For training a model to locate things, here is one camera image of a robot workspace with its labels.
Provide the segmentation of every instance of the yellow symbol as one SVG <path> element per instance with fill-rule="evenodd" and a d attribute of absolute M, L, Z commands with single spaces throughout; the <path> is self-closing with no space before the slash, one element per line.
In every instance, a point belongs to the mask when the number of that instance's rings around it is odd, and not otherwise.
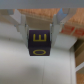
<path fill-rule="evenodd" d="M 35 42 L 38 42 L 38 41 L 42 42 L 42 41 L 46 41 L 46 39 L 47 39 L 46 34 L 44 34 L 44 40 L 41 39 L 41 35 L 39 35 L 39 39 L 38 40 L 36 40 L 35 37 L 36 37 L 36 35 L 33 34 L 33 41 L 35 41 Z"/>
<path fill-rule="evenodd" d="M 43 53 L 42 54 L 37 54 L 36 53 L 37 51 L 43 51 Z M 35 55 L 44 55 L 44 54 L 46 54 L 46 51 L 45 50 L 34 50 L 33 54 L 35 54 Z"/>

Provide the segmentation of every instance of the letter block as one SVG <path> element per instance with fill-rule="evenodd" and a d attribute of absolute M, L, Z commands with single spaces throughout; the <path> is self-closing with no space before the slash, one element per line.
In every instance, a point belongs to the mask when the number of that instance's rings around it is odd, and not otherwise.
<path fill-rule="evenodd" d="M 49 56 L 50 30 L 29 30 L 28 48 L 30 56 Z"/>

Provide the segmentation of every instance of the cube face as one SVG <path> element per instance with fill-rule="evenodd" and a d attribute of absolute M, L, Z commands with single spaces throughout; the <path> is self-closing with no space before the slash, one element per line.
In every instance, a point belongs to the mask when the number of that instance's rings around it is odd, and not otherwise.
<path fill-rule="evenodd" d="M 49 56 L 50 30 L 29 30 L 28 48 L 30 56 Z"/>

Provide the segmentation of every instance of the dark block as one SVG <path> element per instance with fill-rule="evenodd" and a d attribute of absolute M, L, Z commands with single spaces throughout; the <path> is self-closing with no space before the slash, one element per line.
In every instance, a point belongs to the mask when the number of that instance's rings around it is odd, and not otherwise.
<path fill-rule="evenodd" d="M 49 56 L 50 30 L 29 30 L 28 48 L 30 56 Z"/>

